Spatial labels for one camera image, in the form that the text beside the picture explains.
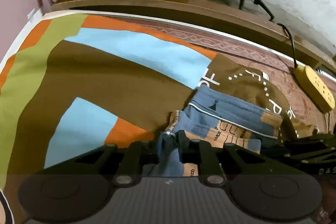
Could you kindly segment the brown wooden bed frame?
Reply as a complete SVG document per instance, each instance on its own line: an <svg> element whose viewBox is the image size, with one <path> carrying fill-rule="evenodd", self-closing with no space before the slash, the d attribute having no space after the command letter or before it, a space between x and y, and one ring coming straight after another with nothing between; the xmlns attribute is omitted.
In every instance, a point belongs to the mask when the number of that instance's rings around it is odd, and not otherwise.
<svg viewBox="0 0 336 224"><path fill-rule="evenodd" d="M313 68L324 66L335 72L333 59L299 36L289 39L278 24L208 0L58 0L52 9L120 12L193 24L294 56Z"/></svg>

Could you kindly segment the yellow power strip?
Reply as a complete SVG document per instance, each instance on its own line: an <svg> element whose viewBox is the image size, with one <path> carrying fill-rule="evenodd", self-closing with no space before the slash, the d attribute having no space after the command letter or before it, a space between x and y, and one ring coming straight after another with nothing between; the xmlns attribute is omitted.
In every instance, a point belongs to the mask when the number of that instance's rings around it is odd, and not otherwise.
<svg viewBox="0 0 336 224"><path fill-rule="evenodd" d="M335 99L321 77L309 65L297 65L293 74L307 96L322 113L329 113L335 108Z"/></svg>

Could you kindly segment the maroon patterned mattress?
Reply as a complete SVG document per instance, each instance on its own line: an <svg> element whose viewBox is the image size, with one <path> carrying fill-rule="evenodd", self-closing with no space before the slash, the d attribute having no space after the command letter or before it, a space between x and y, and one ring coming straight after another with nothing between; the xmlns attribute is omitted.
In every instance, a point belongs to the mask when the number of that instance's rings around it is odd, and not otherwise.
<svg viewBox="0 0 336 224"><path fill-rule="evenodd" d="M123 18L125 22L134 23L169 34L196 46L213 50L232 61L248 68L258 69L269 76L272 84L286 96L296 117L307 124L314 124L322 132L333 131L335 111L322 114L310 98L298 86L290 73L292 62L272 52L225 35L197 30L176 23L154 22L133 18Z"/></svg>

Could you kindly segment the blue patterned pant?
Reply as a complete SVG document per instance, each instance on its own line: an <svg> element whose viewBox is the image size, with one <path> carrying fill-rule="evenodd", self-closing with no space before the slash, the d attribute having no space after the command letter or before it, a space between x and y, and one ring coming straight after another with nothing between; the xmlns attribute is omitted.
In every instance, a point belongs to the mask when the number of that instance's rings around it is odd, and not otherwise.
<svg viewBox="0 0 336 224"><path fill-rule="evenodd" d="M283 118L267 109L202 85L183 110L171 113L170 124L158 139L159 163L144 169L149 176L197 176L196 164L183 164L178 132L204 140L213 147L234 143L259 153L262 145L275 144Z"/></svg>

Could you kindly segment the colourful striped bedsheet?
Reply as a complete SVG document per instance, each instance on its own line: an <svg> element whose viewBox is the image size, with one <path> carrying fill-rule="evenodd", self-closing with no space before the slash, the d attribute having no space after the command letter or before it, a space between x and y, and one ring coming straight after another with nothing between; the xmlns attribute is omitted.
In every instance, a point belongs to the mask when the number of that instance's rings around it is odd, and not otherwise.
<svg viewBox="0 0 336 224"><path fill-rule="evenodd" d="M1 73L1 190L15 223L19 184L103 144L153 140L197 88L301 122L266 74L137 24L73 14L40 22Z"/></svg>

